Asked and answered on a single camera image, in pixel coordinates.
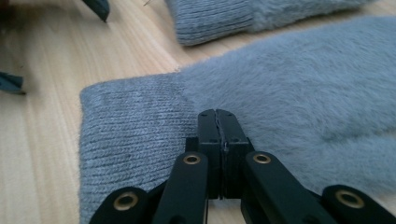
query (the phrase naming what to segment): knitted cuff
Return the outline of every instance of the knitted cuff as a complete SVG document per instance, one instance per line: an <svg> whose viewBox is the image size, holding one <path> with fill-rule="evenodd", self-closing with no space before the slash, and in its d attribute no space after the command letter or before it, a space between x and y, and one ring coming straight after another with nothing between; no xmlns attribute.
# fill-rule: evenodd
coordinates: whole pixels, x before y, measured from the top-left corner
<svg viewBox="0 0 396 224"><path fill-rule="evenodd" d="M115 189L149 190L169 175L185 138L195 134L191 103L178 78L139 77L100 83L80 95L80 223Z"/></svg>
<svg viewBox="0 0 396 224"><path fill-rule="evenodd" d="M181 45L196 45L245 31L252 24L248 0L166 0Z"/></svg>

